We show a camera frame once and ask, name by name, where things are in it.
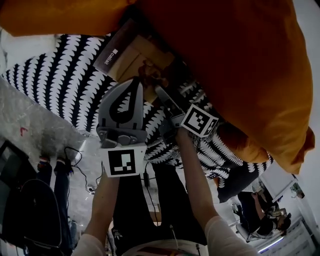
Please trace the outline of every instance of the white sleeve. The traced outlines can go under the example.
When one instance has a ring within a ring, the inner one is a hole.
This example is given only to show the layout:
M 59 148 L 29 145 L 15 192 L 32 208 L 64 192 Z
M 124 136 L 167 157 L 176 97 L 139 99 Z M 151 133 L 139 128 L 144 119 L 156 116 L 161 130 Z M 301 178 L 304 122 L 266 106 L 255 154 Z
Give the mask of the white sleeve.
M 220 216 L 209 220 L 205 226 L 209 256 L 256 256 L 258 252 L 232 231 Z
M 105 256 L 105 248 L 93 235 L 83 234 L 72 256 Z

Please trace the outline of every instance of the cable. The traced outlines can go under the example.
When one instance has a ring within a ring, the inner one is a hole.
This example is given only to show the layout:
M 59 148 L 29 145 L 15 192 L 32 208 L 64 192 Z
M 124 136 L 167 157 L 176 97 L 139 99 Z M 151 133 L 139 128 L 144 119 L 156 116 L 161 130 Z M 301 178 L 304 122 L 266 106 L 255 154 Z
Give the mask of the cable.
M 175 234 L 175 231 L 174 231 L 174 227 L 170 224 L 170 229 L 171 229 L 171 232 L 172 232 L 172 235 L 173 235 L 173 238 L 174 238 L 174 241 L 175 241 L 175 245 L 176 245 L 176 249 L 179 250 L 179 245 L 178 245 L 178 240 L 176 238 L 176 234 Z
M 153 178 L 149 178 L 149 180 L 153 180 L 153 179 L 155 179 L 156 177 L 153 177 Z M 142 181 L 144 181 L 145 179 L 144 178 L 142 178 L 141 179 Z
M 110 245 L 110 248 L 111 248 L 112 256 L 114 256 L 114 248 L 113 248 L 113 246 L 111 244 L 111 241 L 110 241 L 109 231 L 106 233 L 106 236 L 108 237 L 108 242 L 109 242 L 109 245 Z
M 156 207 L 155 207 L 155 205 L 154 205 L 154 202 L 152 201 L 151 194 L 150 194 L 150 192 L 149 192 L 148 187 L 146 187 L 146 190 L 148 191 L 148 194 L 149 194 L 149 197 L 150 197 L 150 200 L 151 200 L 153 209 L 154 209 L 154 216 L 155 216 L 155 220 L 156 220 L 156 226 L 159 227 L 158 218 L 157 218 L 157 214 L 156 214 Z
M 199 244 L 198 243 L 195 245 L 195 248 L 197 249 L 199 256 L 201 256 L 200 255 L 200 248 L 199 248 Z
M 72 166 L 72 167 L 78 168 L 79 171 L 80 171 L 80 173 L 84 176 L 84 180 L 85 180 L 85 190 L 86 190 L 89 194 L 91 194 L 91 192 L 88 191 L 88 189 L 87 189 L 87 185 L 88 185 L 87 175 L 85 175 L 85 174 L 83 173 L 83 171 L 82 171 L 78 166 Z
M 103 162 L 101 161 L 101 175 L 95 179 L 95 183 L 96 183 L 97 187 L 98 187 L 98 179 L 100 179 L 102 177 L 102 175 L 104 174 L 104 170 L 105 170 L 105 167 L 104 167 Z
M 201 145 L 201 138 L 199 137 L 199 138 L 198 138 L 197 145 L 196 145 L 196 152 L 197 152 L 197 153 L 199 153 L 200 145 Z
M 147 173 L 147 166 L 148 166 L 148 164 L 149 164 L 149 162 L 146 163 L 145 168 L 144 168 L 144 173 L 146 174 L 146 178 L 147 178 L 148 180 L 155 179 L 155 177 L 154 177 L 154 178 L 149 178 L 149 175 L 148 175 L 148 173 Z M 156 220 L 156 226 L 159 227 L 158 218 L 157 218 L 157 214 L 156 214 L 156 207 L 155 207 L 155 205 L 154 205 L 154 202 L 152 201 L 152 197 L 151 197 L 151 194 L 150 194 L 149 189 L 148 189 L 148 186 L 150 186 L 150 183 L 149 183 L 149 181 L 147 181 L 147 182 L 145 182 L 144 184 L 145 184 L 146 190 L 148 191 L 148 194 L 149 194 L 149 197 L 150 197 L 150 200 L 151 200 L 153 209 L 154 209 L 154 216 L 155 216 L 155 220 Z
M 70 162 L 70 160 L 69 160 L 69 158 L 68 158 L 68 156 L 67 156 L 66 149 L 76 151 L 76 152 L 78 152 L 78 153 L 80 154 L 80 159 L 79 159 L 78 162 L 76 162 L 74 165 L 71 164 L 71 162 Z M 64 148 L 64 154 L 65 154 L 65 159 L 67 160 L 67 162 L 70 162 L 70 166 L 71 166 L 71 167 L 78 168 L 79 171 L 80 171 L 80 173 L 84 176 L 84 180 L 85 180 L 85 191 L 87 191 L 89 194 L 91 194 L 91 192 L 88 191 L 88 189 L 87 189 L 87 186 L 88 186 L 87 175 L 85 175 L 85 174 L 83 173 L 83 171 L 80 169 L 80 167 L 78 166 L 78 164 L 79 164 L 80 161 L 82 160 L 82 154 L 81 154 L 81 152 L 80 152 L 79 150 L 73 148 L 73 147 L 66 146 L 66 147 Z
M 66 202 L 67 202 L 66 212 L 68 212 L 68 209 L 69 209 L 69 195 L 70 195 L 70 177 L 68 175 L 68 196 L 66 198 Z

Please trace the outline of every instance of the white marker cube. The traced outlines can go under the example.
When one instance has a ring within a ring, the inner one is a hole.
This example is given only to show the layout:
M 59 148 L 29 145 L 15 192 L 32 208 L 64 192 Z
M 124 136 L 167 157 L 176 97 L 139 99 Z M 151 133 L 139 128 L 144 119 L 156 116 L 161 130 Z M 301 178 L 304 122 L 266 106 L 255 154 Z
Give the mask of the white marker cube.
M 139 175 L 145 171 L 145 143 L 138 143 L 115 148 L 100 148 L 100 157 L 108 177 Z
M 210 135 L 218 120 L 219 118 L 192 104 L 182 120 L 181 126 L 200 138 L 204 138 Z

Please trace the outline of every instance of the black shirt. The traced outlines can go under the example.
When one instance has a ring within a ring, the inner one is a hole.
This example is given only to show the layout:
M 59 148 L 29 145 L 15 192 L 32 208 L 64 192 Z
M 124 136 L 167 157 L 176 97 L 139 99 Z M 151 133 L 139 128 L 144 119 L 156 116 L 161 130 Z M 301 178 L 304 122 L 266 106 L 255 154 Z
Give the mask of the black shirt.
M 274 229 L 274 224 L 277 226 L 277 219 L 270 219 L 267 216 L 264 216 L 260 221 L 260 228 L 257 233 L 261 236 L 267 236 Z

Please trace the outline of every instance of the hand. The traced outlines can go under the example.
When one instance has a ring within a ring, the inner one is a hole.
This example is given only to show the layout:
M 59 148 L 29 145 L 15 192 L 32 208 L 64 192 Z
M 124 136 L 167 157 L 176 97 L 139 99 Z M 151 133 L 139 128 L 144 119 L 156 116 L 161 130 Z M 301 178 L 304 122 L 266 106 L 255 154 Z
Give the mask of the hand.
M 254 200 L 258 200 L 258 194 L 257 193 L 251 193 L 251 196 Z

